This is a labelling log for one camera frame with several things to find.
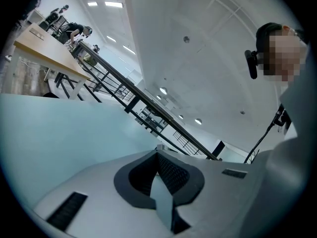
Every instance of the floor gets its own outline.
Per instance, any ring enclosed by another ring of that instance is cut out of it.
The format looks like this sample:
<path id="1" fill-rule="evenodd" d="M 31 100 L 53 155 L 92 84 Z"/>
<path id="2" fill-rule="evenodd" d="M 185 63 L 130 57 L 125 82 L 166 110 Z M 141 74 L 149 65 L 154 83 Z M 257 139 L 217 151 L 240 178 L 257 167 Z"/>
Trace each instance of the floor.
<path id="1" fill-rule="evenodd" d="M 29 26 L 29 23 L 24 22 L 21 25 L 21 28 L 12 30 L 0 55 L 0 89 L 9 65 L 4 57 L 13 54 L 14 40 Z M 12 83 L 12 93 L 32 96 L 43 96 L 48 93 L 50 91 L 49 85 L 44 82 L 45 70 L 47 70 L 46 67 L 20 58 Z"/>

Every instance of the black slot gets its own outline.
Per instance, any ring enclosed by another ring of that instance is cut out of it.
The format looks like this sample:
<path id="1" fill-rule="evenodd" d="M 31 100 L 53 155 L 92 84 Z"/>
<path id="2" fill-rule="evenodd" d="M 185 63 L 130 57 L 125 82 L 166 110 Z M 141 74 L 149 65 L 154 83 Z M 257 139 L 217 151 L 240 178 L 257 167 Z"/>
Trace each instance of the black slot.
<path id="1" fill-rule="evenodd" d="M 84 204 L 87 196 L 74 192 L 47 219 L 47 222 L 61 231 L 65 231 Z"/>
<path id="2" fill-rule="evenodd" d="M 243 179 L 247 174 L 246 172 L 235 171 L 235 170 L 231 170 L 231 169 L 225 169 L 224 171 L 222 171 L 222 173 L 224 175 L 231 176 L 231 177 L 237 177 L 240 179 Z"/>

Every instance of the ceiling light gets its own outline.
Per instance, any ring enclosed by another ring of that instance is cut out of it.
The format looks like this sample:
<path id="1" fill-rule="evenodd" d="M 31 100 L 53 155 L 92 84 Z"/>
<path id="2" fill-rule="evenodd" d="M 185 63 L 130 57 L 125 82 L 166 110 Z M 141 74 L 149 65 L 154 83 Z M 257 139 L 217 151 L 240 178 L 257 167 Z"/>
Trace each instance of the ceiling light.
<path id="1" fill-rule="evenodd" d="M 198 123 L 199 125 L 202 125 L 203 124 L 203 121 L 199 118 L 195 119 L 195 122 Z"/>
<path id="2" fill-rule="evenodd" d="M 111 40 L 114 41 L 114 42 L 117 42 L 115 39 L 109 37 L 108 35 L 107 35 L 107 38 L 108 38 L 108 39 L 111 39 Z"/>
<path id="3" fill-rule="evenodd" d="M 161 87 L 160 88 L 160 91 L 163 93 L 163 94 L 167 94 L 167 89 L 165 87 Z"/>
<path id="4" fill-rule="evenodd" d="M 129 48 L 127 48 L 127 47 L 124 46 L 124 45 L 123 45 L 123 47 L 124 47 L 126 50 L 130 51 L 131 53 L 133 53 L 133 54 L 135 55 L 135 52 L 134 52 L 134 51 L 130 50 Z"/>
<path id="5" fill-rule="evenodd" d="M 89 2 L 88 5 L 89 6 L 97 6 L 98 4 L 96 2 Z"/>
<path id="6" fill-rule="evenodd" d="M 119 7 L 122 8 L 123 4 L 121 2 L 105 2 L 106 6 Z"/>

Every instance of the recessed light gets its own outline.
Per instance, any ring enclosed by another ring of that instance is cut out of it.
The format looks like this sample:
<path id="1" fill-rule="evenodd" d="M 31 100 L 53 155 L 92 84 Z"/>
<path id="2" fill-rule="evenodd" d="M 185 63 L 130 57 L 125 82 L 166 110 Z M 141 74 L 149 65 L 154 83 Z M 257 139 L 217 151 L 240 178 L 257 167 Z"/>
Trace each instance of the recessed light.
<path id="1" fill-rule="evenodd" d="M 119 7 L 122 8 L 123 4 L 121 2 L 105 2 L 106 6 Z"/>
<path id="2" fill-rule="evenodd" d="M 195 122 L 198 123 L 199 125 L 202 125 L 203 124 L 203 121 L 199 118 L 195 119 Z"/>
<path id="3" fill-rule="evenodd" d="M 124 45 L 123 45 L 123 47 L 124 47 L 126 50 L 130 51 L 131 53 L 133 53 L 133 54 L 135 55 L 135 52 L 134 52 L 134 51 L 130 50 L 129 48 L 127 48 L 127 47 L 124 46 Z"/>
<path id="4" fill-rule="evenodd" d="M 111 37 L 108 36 L 108 35 L 107 35 L 107 38 L 108 38 L 108 39 L 111 39 L 111 40 L 114 41 L 114 42 L 117 42 L 114 38 L 111 38 Z"/>
<path id="5" fill-rule="evenodd" d="M 165 87 L 161 87 L 160 88 L 160 91 L 163 93 L 163 94 L 167 94 L 167 89 Z"/>
<path id="6" fill-rule="evenodd" d="M 98 4 L 96 2 L 89 2 L 88 5 L 89 6 L 97 6 Z"/>

